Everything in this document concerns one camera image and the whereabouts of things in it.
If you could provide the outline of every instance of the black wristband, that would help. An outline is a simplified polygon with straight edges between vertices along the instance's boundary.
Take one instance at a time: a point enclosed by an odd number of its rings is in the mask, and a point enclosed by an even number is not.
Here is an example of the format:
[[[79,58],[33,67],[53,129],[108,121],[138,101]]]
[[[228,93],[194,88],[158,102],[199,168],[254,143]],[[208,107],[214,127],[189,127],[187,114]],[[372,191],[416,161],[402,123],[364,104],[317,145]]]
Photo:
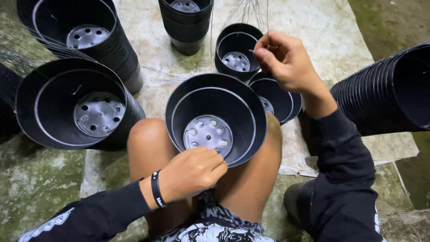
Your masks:
[[[158,174],[159,173],[160,173],[160,170],[152,173],[151,189],[152,189],[152,196],[154,196],[154,199],[155,199],[155,203],[157,203],[158,207],[163,208],[166,206],[166,204],[164,203],[163,198],[161,197],[161,193],[160,193],[160,185],[158,184]]]

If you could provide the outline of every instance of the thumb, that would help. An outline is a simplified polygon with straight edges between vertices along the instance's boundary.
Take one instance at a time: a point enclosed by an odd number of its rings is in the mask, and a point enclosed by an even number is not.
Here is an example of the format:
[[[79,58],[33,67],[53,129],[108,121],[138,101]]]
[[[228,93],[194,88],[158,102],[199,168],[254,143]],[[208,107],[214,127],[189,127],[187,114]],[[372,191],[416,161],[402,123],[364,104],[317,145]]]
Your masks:
[[[275,55],[265,48],[258,49],[254,52],[254,55],[260,60],[261,63],[265,64],[271,72],[273,72],[273,69],[275,69],[277,66],[281,65],[281,63],[276,59]]]

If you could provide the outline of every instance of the black sweatshirt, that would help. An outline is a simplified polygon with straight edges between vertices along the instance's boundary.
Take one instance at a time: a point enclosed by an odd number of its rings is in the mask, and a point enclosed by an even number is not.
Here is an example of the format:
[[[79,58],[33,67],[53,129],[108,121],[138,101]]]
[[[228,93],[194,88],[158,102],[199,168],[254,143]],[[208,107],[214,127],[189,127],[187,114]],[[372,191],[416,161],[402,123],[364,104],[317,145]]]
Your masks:
[[[309,122],[319,156],[310,218],[315,241],[382,242],[375,230],[378,194],[370,188],[373,160],[356,126],[339,109]],[[70,203],[19,242],[109,241],[150,211],[137,181]]]

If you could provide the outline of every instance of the finger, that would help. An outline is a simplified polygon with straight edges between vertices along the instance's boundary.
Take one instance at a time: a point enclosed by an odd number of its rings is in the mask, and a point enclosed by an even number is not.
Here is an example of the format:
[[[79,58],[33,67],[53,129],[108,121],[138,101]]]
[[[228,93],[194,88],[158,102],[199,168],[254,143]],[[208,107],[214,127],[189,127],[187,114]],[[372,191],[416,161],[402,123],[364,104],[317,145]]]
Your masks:
[[[216,149],[208,149],[197,154],[196,159],[198,159],[199,161],[207,161],[210,158],[216,156],[217,154],[218,152],[216,151]]]
[[[196,148],[187,149],[186,151],[188,151],[190,154],[195,154],[195,153],[201,153],[201,152],[206,151],[206,150],[208,150],[208,148],[206,148],[206,146],[199,146]]]
[[[254,54],[261,63],[267,66],[269,71],[274,72],[277,68],[281,68],[282,63],[269,50],[258,49]]]
[[[285,35],[281,32],[270,30],[262,38],[260,38],[255,44],[254,51],[260,48],[266,48],[267,46],[277,46],[279,50],[284,53],[294,49],[300,39],[292,36]]]
[[[224,158],[222,157],[222,155],[217,154],[216,156],[208,159],[206,161],[206,165],[207,168],[212,171],[213,169],[215,169],[215,167],[219,166],[220,164],[222,164],[224,161]]]
[[[180,154],[178,154],[177,157],[183,157],[183,158],[185,158],[185,157],[187,157],[187,156],[189,156],[191,154],[203,152],[203,151],[205,151],[207,149],[208,148],[206,148],[206,146],[199,146],[199,147],[196,147],[196,148],[187,149],[187,150],[184,150],[183,152],[181,152]]]
[[[212,179],[217,182],[228,170],[228,164],[227,162],[222,162],[220,165],[215,167],[215,169],[212,170],[211,176]]]

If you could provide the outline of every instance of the leopard print shorts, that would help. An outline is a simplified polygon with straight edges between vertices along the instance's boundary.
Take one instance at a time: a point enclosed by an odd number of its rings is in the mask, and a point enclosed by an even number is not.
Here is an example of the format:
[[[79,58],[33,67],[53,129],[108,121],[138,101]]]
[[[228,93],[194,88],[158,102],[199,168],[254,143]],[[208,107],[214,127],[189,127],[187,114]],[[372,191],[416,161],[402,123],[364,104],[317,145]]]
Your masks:
[[[198,223],[200,220],[211,220],[211,218],[222,219],[229,223],[228,227],[233,229],[249,230],[260,235],[263,235],[263,226],[261,223],[251,223],[243,220],[230,212],[228,209],[221,206],[213,198],[213,189],[204,191],[199,194],[197,207],[194,215],[179,227],[165,235],[158,235],[151,238],[151,241],[156,242],[172,242],[190,225]]]

